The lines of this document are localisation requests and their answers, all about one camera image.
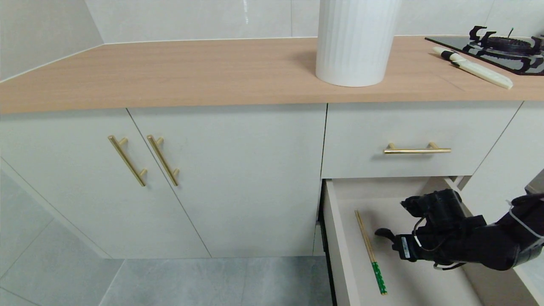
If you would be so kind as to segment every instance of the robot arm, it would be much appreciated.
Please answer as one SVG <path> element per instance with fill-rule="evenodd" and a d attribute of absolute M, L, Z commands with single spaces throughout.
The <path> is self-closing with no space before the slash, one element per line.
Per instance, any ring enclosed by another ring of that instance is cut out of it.
<path fill-rule="evenodd" d="M 409 197 L 401 204 L 420 218 L 412 233 L 394 235 L 381 228 L 375 234 L 390 239 L 403 260 L 429 260 L 451 268 L 478 262 L 503 271 L 537 257 L 544 245 L 544 194 L 514 199 L 512 209 L 489 225 L 483 216 L 467 217 L 459 194 L 451 189 Z M 418 228 L 424 219 L 425 226 Z"/>

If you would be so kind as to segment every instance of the chopsticks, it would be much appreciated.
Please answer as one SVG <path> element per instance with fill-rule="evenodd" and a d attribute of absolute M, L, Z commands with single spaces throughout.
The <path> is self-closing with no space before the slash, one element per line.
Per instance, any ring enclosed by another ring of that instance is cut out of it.
<path fill-rule="evenodd" d="M 367 232 L 364 230 L 363 221 L 358 211 L 355 211 L 355 216 L 359 222 L 359 228 L 361 229 L 361 234 L 363 235 L 364 245 L 367 247 L 368 257 L 370 258 L 370 263 L 372 264 L 372 270 L 374 270 L 374 275 L 376 276 L 376 282 L 378 282 L 378 288 L 380 289 L 381 295 L 386 295 L 387 290 L 385 288 L 384 279 L 381 276 L 380 267 L 378 262 L 376 262 L 376 257 L 374 256 L 374 251 L 372 250 L 372 244 L 368 238 Z"/>

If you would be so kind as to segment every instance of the cabinet door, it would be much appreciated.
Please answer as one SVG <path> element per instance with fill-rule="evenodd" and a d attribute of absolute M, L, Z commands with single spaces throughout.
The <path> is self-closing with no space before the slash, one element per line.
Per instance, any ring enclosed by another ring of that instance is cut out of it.
<path fill-rule="evenodd" d="M 108 136 L 124 151 L 142 187 Z M 126 109 L 14 114 L 0 120 L 2 157 L 113 258 L 209 257 Z"/>
<path fill-rule="evenodd" d="M 488 223 L 508 212 L 544 168 L 544 102 L 524 102 L 462 190 L 463 202 Z"/>
<path fill-rule="evenodd" d="M 129 112 L 164 138 L 172 187 L 212 257 L 312 255 L 325 105 Z"/>

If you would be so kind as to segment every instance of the black glass stovetop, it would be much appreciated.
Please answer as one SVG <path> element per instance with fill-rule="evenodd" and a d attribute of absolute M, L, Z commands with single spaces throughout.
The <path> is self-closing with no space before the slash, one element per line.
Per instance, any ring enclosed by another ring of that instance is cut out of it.
<path fill-rule="evenodd" d="M 513 56 L 489 52 L 472 43 L 468 36 L 433 36 L 425 39 L 481 59 L 517 75 L 544 76 L 544 56 Z"/>

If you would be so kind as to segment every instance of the gas stove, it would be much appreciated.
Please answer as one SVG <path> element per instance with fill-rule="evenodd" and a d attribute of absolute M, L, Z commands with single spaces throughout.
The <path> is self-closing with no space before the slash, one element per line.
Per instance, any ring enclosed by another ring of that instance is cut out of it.
<path fill-rule="evenodd" d="M 481 59 L 517 75 L 544 76 L 544 42 L 541 37 L 530 39 L 493 36 L 487 27 L 475 26 L 469 36 L 433 36 L 425 39 L 444 47 Z"/>

